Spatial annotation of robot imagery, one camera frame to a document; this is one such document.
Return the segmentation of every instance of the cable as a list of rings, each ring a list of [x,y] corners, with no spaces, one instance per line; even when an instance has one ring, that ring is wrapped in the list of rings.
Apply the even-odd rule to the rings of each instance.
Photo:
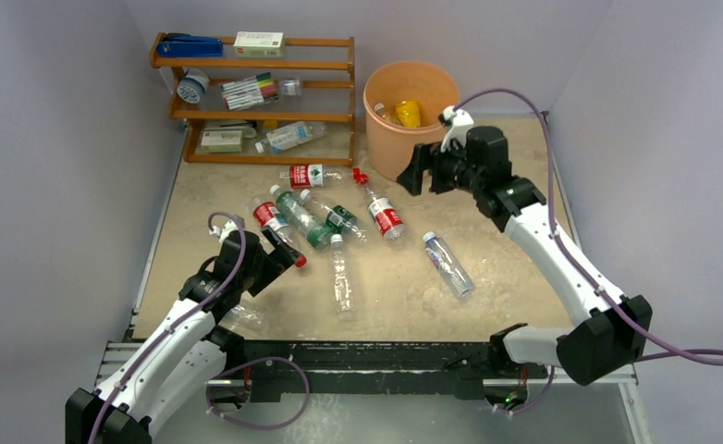
[[[552,387],[552,382],[555,380],[555,366],[553,365],[549,369],[549,377],[546,379],[546,384],[544,385],[544,388],[541,390],[541,393],[538,394],[538,396],[535,397],[533,401],[528,402],[526,405],[524,405],[521,409],[518,410],[509,410],[509,414],[520,414],[525,413],[529,410],[531,410],[536,405],[540,404],[541,401],[544,400],[546,397],[546,393],[549,391],[549,389]]]
[[[242,370],[244,368],[249,368],[249,367],[252,367],[253,365],[260,364],[260,363],[263,363],[266,361],[279,361],[281,363],[286,363],[286,364],[290,365],[291,367],[293,367],[294,369],[296,369],[297,373],[299,373],[299,376],[301,376],[301,380],[304,382],[304,401],[301,403],[301,407],[296,412],[296,414],[291,416],[290,419],[288,419],[287,421],[283,421],[282,423],[278,423],[278,424],[258,425],[258,424],[248,423],[247,421],[242,421],[240,419],[236,419],[233,416],[226,415],[225,413],[222,413],[219,410],[217,410],[217,408],[214,407],[214,404],[212,404],[212,399],[209,397],[209,390],[207,389],[206,390],[206,405],[209,406],[208,412],[214,413],[215,415],[217,415],[217,417],[219,417],[220,419],[225,419],[229,423],[233,423],[233,424],[236,424],[239,426],[245,426],[245,427],[252,428],[255,430],[275,430],[275,429],[282,428],[285,426],[290,426],[297,419],[299,419],[301,414],[304,413],[305,409],[307,409],[307,403],[310,400],[310,384],[307,381],[307,374],[304,373],[304,370],[302,370],[301,367],[296,365],[296,363],[291,362],[288,359],[281,358],[279,356],[270,356],[268,358],[255,359],[246,364],[238,365],[234,368],[231,368],[230,370],[226,370],[225,372],[221,373],[220,375],[215,376],[214,378],[233,375],[234,373],[238,372],[239,370]]]
[[[549,220],[549,229],[552,232],[553,238],[555,239],[555,244],[558,246],[560,251],[563,253],[563,256],[566,257],[566,260],[568,260],[571,265],[587,280],[587,282],[591,285],[591,287],[595,290],[596,294],[601,296],[604,301],[612,308],[612,310],[615,311],[615,313],[620,317],[620,319],[623,320],[626,324],[628,324],[629,327],[631,327],[634,331],[645,337],[646,339],[652,341],[655,345],[658,347],[661,347],[662,349],[666,350],[666,352],[662,353],[655,353],[647,356],[641,357],[638,362],[645,362],[645,361],[653,361],[654,359],[661,359],[661,358],[668,358],[671,356],[679,356],[683,359],[687,359],[689,361],[694,361],[699,364],[706,364],[706,365],[723,365],[723,350],[719,349],[687,349],[683,350],[680,349],[663,339],[657,337],[653,333],[650,333],[649,331],[642,328],[639,324],[637,324],[633,319],[631,319],[622,308],[620,308],[615,301],[609,296],[606,290],[601,288],[601,286],[598,284],[598,281],[596,281],[593,276],[588,273],[588,271],[580,264],[576,258],[574,258],[573,255],[569,252],[569,250],[566,248],[565,243],[563,243],[563,240],[558,235],[558,220],[555,218],[555,160],[554,160],[554,147],[552,143],[552,134],[549,132],[549,127],[546,125],[546,120],[544,119],[544,116],[539,112],[536,105],[528,99],[524,94],[521,92],[511,90],[510,88],[493,88],[490,90],[484,90],[481,92],[477,92],[476,94],[468,97],[467,99],[460,102],[458,105],[454,106],[454,111],[459,110],[463,106],[465,106],[467,103],[469,103],[471,100],[476,99],[478,97],[481,97],[482,95],[490,94],[490,93],[507,93],[511,94],[519,99],[521,99],[525,104],[527,104],[533,113],[535,114],[536,118],[538,118],[538,122],[541,124],[541,131],[544,133],[544,139],[546,141],[546,159],[547,159],[547,181],[548,181],[548,191],[546,194],[546,208],[547,208],[547,219]],[[712,355],[712,356],[722,356],[722,358],[706,358],[705,355]],[[542,396],[539,395],[536,400],[534,400],[529,405],[534,405],[537,401],[540,401],[542,399]],[[519,412],[522,412],[523,410],[528,409],[529,407],[525,407],[523,409],[520,409]]]
[[[214,218],[215,218],[216,216],[224,216],[224,217],[227,217],[229,220],[233,220],[234,222],[236,222],[237,219],[239,219],[239,217],[234,217],[233,215],[231,215],[230,213],[225,212],[225,211],[213,211],[213,212],[209,215],[209,218],[206,219],[206,225],[209,227],[209,231],[213,231],[213,230],[214,230],[214,225],[212,225],[212,221],[214,220]],[[244,229],[244,219],[241,219],[241,224],[242,224],[242,225],[239,226],[239,229]]]
[[[227,216],[229,219],[233,220],[237,227],[239,227],[239,233],[242,233],[244,229],[244,219],[238,216],[233,216],[229,213],[225,212],[214,212],[209,216],[209,225],[211,229],[212,225],[212,218],[214,216]],[[239,257],[237,258],[237,262],[234,264],[234,267],[231,269],[231,272],[228,274],[228,277],[226,277],[226,280],[223,281],[214,291],[212,294],[209,295],[206,299],[201,301],[201,303],[198,303],[196,306],[189,309],[185,314],[178,317],[172,324],[170,329],[164,329],[160,332],[159,335],[152,341],[152,343],[143,349],[141,351],[141,354],[138,358],[136,358],[135,361],[130,364],[130,367],[128,368],[128,371],[125,372],[125,375],[123,375],[120,379],[118,384],[114,387],[113,390],[111,390],[111,393],[109,393],[108,398],[105,399],[105,402],[103,403],[103,406],[100,408],[100,412],[97,414],[97,417],[94,420],[94,424],[92,424],[92,432],[90,432],[89,440],[87,441],[87,444],[94,444],[94,441],[97,439],[98,433],[100,433],[100,425],[103,423],[105,419],[105,415],[108,412],[108,409],[111,408],[112,402],[114,402],[114,399],[121,391],[122,387],[125,387],[130,380],[130,376],[133,375],[136,370],[143,364],[143,362],[146,360],[146,358],[149,357],[150,354],[156,349],[161,342],[165,340],[168,336],[170,336],[172,331],[175,331],[177,327],[179,327],[185,320],[190,318],[191,316],[195,315],[200,311],[204,306],[207,304],[213,302],[215,299],[217,299],[217,296],[226,289],[228,284],[231,282],[231,279],[234,278],[234,276],[239,272],[239,268],[241,267],[242,259],[244,259],[244,253],[247,249],[247,237],[240,234],[239,237],[241,238],[241,245],[239,246]]]

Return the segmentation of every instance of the gray wall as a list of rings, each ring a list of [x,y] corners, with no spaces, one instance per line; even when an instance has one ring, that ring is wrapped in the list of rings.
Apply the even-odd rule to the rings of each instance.
[[[723,348],[723,1],[615,2],[552,122],[588,255],[656,334]],[[723,442],[723,368],[637,368],[658,442]]]
[[[157,32],[235,35],[282,31],[295,37],[356,38],[357,84],[386,63],[420,59],[447,70],[469,95],[509,86],[547,109],[558,98],[611,0],[128,0],[147,44]],[[525,110],[514,99],[470,107]]]
[[[122,0],[0,1],[0,443],[63,440],[129,320],[178,154],[146,57]]]

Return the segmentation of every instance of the plastic bottle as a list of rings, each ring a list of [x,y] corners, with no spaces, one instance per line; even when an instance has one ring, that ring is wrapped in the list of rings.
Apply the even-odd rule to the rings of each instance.
[[[280,169],[280,179],[293,189],[322,188],[350,182],[350,170],[337,165],[292,165]]]
[[[227,323],[226,328],[235,330],[243,327],[253,331],[263,331],[266,326],[264,311],[252,306],[244,306],[244,303],[242,302],[228,310],[228,313],[223,317],[223,320]]]
[[[304,206],[324,220],[324,223],[343,236],[351,236],[361,242],[367,241],[370,232],[367,224],[361,222],[356,215],[344,206],[325,196],[319,196],[310,190],[302,190],[299,194]]]
[[[402,243],[405,239],[405,224],[397,216],[397,211],[391,202],[370,184],[366,174],[358,168],[353,168],[353,178],[359,184],[367,202],[367,212],[380,230],[381,235],[392,244]]]
[[[433,261],[435,269],[451,288],[454,296],[460,299],[468,297],[476,286],[468,273],[465,272],[465,269],[462,268],[457,256],[448,248],[446,241],[438,238],[432,231],[424,234],[422,240],[424,241],[424,250],[427,251],[427,255]]]
[[[303,202],[291,191],[284,191],[279,185],[273,185],[269,192],[275,196],[275,204],[312,247],[321,251],[326,248],[332,236],[332,229],[324,225],[313,213],[304,207]]]
[[[247,204],[247,211],[252,213],[252,216],[258,221],[259,227],[271,228],[290,248],[301,252],[301,242],[296,236],[296,230],[288,224],[271,199],[262,194],[255,196]],[[306,264],[307,258],[303,254],[294,265],[301,268]]]
[[[386,122],[392,125],[402,126],[402,124],[399,123],[399,119],[397,119],[397,116],[389,112],[389,110],[386,109],[386,106],[384,104],[375,105],[373,107],[373,111]]]
[[[319,137],[324,137],[328,130],[323,122],[295,122],[266,133],[266,137],[255,143],[255,150],[263,154],[282,153],[294,146],[301,145]]]
[[[337,313],[342,319],[352,319],[356,316],[357,287],[349,276],[348,254],[345,242],[339,234],[332,235],[331,247],[332,273],[334,275],[335,301]]]

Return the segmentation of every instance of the green plastic bottle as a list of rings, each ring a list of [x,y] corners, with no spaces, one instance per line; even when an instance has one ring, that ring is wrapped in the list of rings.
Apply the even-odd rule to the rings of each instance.
[[[293,192],[283,190],[279,185],[269,189],[275,197],[275,205],[288,222],[296,227],[317,251],[322,251],[331,241],[334,230],[318,220],[304,207],[304,203]]]

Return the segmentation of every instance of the white box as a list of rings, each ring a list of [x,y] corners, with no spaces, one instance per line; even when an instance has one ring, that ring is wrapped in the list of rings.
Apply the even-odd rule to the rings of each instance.
[[[238,57],[282,58],[286,56],[282,32],[238,32],[234,48]]]
[[[236,129],[204,130],[201,147],[208,153],[241,153],[242,131]]]

